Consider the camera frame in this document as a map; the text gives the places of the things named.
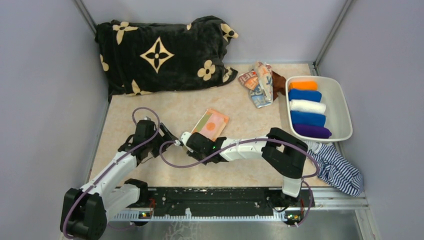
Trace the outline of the orange polka dot towel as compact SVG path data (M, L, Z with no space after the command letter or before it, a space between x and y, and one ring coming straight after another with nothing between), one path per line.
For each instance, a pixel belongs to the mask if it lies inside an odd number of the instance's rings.
M230 118L227 115L213 108L208 108L191 133L200 133L206 138L215 141L221 135L229 120Z

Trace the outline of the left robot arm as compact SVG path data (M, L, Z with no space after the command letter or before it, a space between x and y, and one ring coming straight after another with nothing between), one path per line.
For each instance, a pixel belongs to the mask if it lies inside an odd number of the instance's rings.
M152 207L154 200L144 181L130 178L123 181L148 156L159 156L165 142L174 143L174 136L163 123L155 124L148 117L136 124L118 148L111 162L91 181L79 188L70 188L64 195L60 230L69 238L98 240L109 221L125 208Z

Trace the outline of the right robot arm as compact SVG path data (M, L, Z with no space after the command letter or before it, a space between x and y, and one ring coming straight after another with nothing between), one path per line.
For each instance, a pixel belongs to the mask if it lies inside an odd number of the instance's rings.
M238 160L264 160L282 175L281 199L287 206L301 200L302 177L308 146L286 131L272 127L257 138L211 140L199 132L181 136L187 154L203 164Z

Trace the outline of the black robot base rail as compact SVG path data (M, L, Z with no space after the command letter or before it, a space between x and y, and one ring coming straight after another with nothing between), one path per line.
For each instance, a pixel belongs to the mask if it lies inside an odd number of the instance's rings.
M150 187L143 199L112 218L136 225L147 222L260 222L294 225L315 206L311 190L298 197L279 187Z

